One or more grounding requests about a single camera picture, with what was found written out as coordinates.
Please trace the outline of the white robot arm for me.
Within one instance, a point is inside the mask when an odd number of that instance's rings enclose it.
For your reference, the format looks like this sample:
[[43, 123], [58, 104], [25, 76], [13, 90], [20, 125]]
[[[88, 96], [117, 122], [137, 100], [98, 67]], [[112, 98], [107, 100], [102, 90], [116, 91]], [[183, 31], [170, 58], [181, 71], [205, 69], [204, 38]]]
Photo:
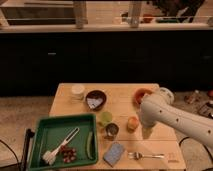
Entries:
[[141, 99], [139, 118], [143, 127], [157, 122], [170, 126], [213, 149], [213, 120], [172, 106], [174, 94], [165, 87]]

